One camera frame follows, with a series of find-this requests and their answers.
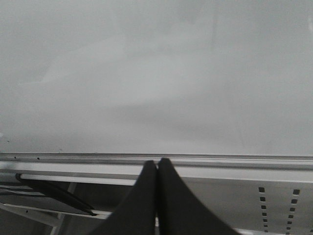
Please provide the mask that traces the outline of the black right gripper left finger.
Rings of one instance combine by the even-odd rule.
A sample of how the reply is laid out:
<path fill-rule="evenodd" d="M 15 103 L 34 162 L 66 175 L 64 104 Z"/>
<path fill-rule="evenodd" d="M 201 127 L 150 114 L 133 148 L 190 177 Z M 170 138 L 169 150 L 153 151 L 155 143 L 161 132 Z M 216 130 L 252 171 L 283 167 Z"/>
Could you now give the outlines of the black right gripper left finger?
<path fill-rule="evenodd" d="M 157 168 L 146 161 L 126 198 L 91 235 L 154 235 Z"/>

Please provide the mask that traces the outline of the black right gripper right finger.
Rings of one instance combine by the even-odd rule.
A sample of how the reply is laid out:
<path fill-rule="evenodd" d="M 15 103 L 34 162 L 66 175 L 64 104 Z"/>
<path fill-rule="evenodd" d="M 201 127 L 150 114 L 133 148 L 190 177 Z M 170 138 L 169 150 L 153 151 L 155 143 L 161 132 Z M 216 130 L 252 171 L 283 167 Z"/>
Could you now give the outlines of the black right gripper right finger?
<path fill-rule="evenodd" d="M 237 235 L 188 188 L 168 158 L 157 170 L 157 216 L 161 235 Z"/>

